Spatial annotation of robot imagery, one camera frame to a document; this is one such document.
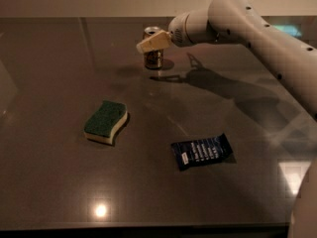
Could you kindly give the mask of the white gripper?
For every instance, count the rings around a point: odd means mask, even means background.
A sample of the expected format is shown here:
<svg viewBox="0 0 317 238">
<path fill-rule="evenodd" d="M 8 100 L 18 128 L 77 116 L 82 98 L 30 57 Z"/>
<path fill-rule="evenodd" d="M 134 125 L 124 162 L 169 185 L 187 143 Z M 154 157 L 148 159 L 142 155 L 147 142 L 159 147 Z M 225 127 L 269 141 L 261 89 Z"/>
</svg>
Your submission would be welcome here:
<svg viewBox="0 0 317 238">
<path fill-rule="evenodd" d="M 189 47 L 192 45 L 186 33 L 186 21 L 188 13 L 183 13 L 171 20 L 168 25 L 168 32 L 160 30 L 157 33 L 143 39 L 136 45 L 140 54 L 164 50 L 173 42 L 178 47 Z"/>
</svg>

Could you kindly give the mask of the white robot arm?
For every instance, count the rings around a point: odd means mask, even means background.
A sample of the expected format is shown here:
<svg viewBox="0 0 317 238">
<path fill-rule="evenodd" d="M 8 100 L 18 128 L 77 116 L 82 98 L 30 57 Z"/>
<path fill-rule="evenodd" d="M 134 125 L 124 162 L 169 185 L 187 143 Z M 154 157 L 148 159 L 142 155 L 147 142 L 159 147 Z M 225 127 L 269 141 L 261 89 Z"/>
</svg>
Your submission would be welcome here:
<svg viewBox="0 0 317 238">
<path fill-rule="evenodd" d="M 317 115 L 317 50 L 261 17 L 248 0 L 212 0 L 201 10 L 179 15 L 166 31 L 137 44 L 141 54 L 170 45 L 240 44 L 311 116 Z"/>
</svg>

